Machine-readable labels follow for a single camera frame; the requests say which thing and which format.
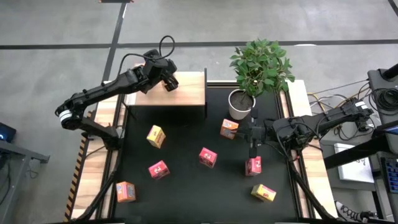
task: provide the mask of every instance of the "table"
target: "table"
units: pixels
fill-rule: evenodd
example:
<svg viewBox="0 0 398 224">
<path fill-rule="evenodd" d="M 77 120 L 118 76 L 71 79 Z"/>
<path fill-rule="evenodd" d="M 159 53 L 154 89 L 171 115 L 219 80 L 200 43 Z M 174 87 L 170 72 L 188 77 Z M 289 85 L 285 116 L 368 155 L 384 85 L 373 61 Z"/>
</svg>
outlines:
<svg viewBox="0 0 398 224">
<path fill-rule="evenodd" d="M 289 89 L 289 94 L 282 92 L 279 98 L 280 107 L 283 108 L 283 115 L 288 117 L 311 114 L 304 82 L 302 80 L 296 80 L 295 83 L 289 83 Z M 116 106 L 117 102 L 117 97 L 100 102 L 96 110 L 95 121 L 105 126 L 112 122 L 115 124 L 117 123 L 117 125 L 122 125 L 125 118 L 125 111 L 124 107 L 120 106 L 120 104 L 119 106 Z M 104 168 L 108 166 L 112 169 L 113 167 L 112 163 L 114 163 L 118 152 L 110 154 L 106 152 L 105 149 L 102 149 L 87 159 L 83 159 L 87 152 L 94 151 L 102 145 L 103 143 L 100 139 L 92 140 L 90 143 L 85 138 L 81 141 L 79 156 L 76 161 L 75 173 L 73 175 L 71 190 L 67 201 L 65 220 L 76 218 L 85 210 L 100 189 L 101 181 L 104 176 L 103 174 L 106 174 L 106 172 L 104 172 Z M 297 168 L 305 169 L 311 190 L 326 210 L 328 210 L 328 212 L 333 216 L 337 217 L 328 176 L 323 163 L 322 153 L 318 149 L 308 147 L 303 151 L 303 161 L 304 165 L 299 166 L 299 164 L 297 164 Z M 309 217 L 312 209 L 308 209 L 307 200 L 300 188 L 298 188 L 298 192 L 300 195 L 300 206 L 298 209 L 301 210 L 303 217 Z M 107 196 L 104 199 L 102 213 L 96 212 L 93 216 L 107 216 L 109 204 L 110 207 L 114 206 L 113 202 L 109 201 L 110 195 L 111 189 L 108 191 Z"/>
</svg>

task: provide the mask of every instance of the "small box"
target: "small box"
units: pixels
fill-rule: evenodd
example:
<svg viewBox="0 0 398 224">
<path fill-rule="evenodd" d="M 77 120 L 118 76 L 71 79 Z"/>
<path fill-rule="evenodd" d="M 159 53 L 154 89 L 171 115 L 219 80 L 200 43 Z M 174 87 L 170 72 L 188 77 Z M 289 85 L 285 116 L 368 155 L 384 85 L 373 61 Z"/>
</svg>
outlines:
<svg viewBox="0 0 398 224">
<path fill-rule="evenodd" d="M 129 182 L 117 183 L 116 193 L 118 195 L 118 202 L 132 202 L 136 200 L 134 184 L 130 184 Z"/>
<path fill-rule="evenodd" d="M 235 133 L 232 133 L 232 130 L 237 129 L 238 126 L 239 126 L 238 123 L 224 119 L 223 124 L 221 125 L 220 134 L 227 138 L 234 139 Z"/>
<path fill-rule="evenodd" d="M 255 176 L 261 173 L 261 157 L 257 156 L 246 161 L 246 175 Z"/>
<path fill-rule="evenodd" d="M 270 200 L 271 202 L 274 201 L 276 192 L 269 189 L 268 187 L 262 185 L 262 184 L 257 184 L 256 186 L 253 187 L 253 190 L 251 191 L 251 194 L 253 196 L 256 196 L 257 198 L 265 201 L 266 199 Z"/>
<path fill-rule="evenodd" d="M 164 134 L 162 128 L 159 126 L 153 125 L 152 128 L 149 131 L 149 134 L 147 136 L 148 141 L 150 142 L 151 145 L 160 148 L 163 140 L 166 138 L 166 135 Z"/>
<path fill-rule="evenodd" d="M 217 153 L 215 152 L 211 152 L 210 150 L 208 150 L 207 148 L 203 148 L 199 154 L 199 161 L 210 167 L 213 168 L 214 164 L 216 163 L 217 160 Z"/>
<path fill-rule="evenodd" d="M 167 168 L 166 164 L 163 161 L 159 161 L 148 169 L 150 172 L 150 176 L 153 179 L 160 179 L 170 173 L 169 168 Z"/>
</svg>

